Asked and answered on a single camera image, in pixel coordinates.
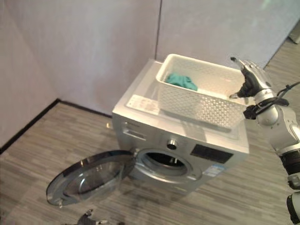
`black cable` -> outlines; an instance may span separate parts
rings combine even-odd
[[[300,84],[300,82],[296,82],[296,83],[293,83],[292,85],[286,85],[286,88],[285,89],[282,89],[280,90],[278,93],[277,93],[277,98],[271,102],[270,104],[268,104],[266,107],[264,107],[262,110],[258,111],[256,113],[256,116],[263,113],[264,111],[266,111],[267,109],[269,109],[272,105],[276,104],[280,99],[282,99],[282,97],[290,90],[292,89],[293,87],[297,86],[298,84]]]
[[[285,91],[285,90],[290,90],[290,89],[292,89],[293,87],[295,87],[295,86],[298,85],[298,84],[300,84],[300,81],[299,81],[299,82],[296,82],[296,83],[294,83],[294,84],[292,84],[292,85],[286,85],[284,89],[280,90],[280,91],[277,93],[277,96],[278,96],[281,92],[283,92],[283,91]]]

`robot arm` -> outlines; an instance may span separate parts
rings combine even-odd
[[[255,98],[256,105],[249,106],[244,115],[246,119],[258,121],[287,171],[289,186],[300,190],[300,127],[295,112],[288,107],[288,101],[282,98],[288,90],[300,82],[287,85],[286,89],[276,95],[263,69],[248,60],[239,60],[235,57],[231,57],[231,60],[239,65],[245,82],[230,98]],[[288,196],[286,204],[292,222],[300,224],[300,192]]]

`wooden floor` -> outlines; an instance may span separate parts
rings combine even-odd
[[[277,90],[300,80],[300,45],[286,41],[266,67]],[[300,86],[286,98],[300,121]],[[82,158],[117,149],[110,119],[58,104],[1,155],[1,224],[74,224],[87,210],[110,224],[285,225],[292,190],[279,158],[253,121],[247,121],[250,155],[237,167],[177,199],[148,184],[125,179],[119,191],[96,203],[59,209],[45,191],[63,169]]]

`silver washing machine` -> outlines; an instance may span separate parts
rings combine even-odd
[[[57,175],[47,188],[50,204],[105,198],[123,178],[186,195],[249,154],[244,122],[229,130],[159,110],[149,61],[112,112],[121,150],[88,157]]]

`digital display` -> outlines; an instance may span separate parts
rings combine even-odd
[[[231,158],[231,156],[233,156],[233,154],[231,153],[220,151],[217,149],[212,149],[199,144],[197,144],[194,147],[193,151],[191,152],[191,155],[205,158],[218,163],[225,163]]]

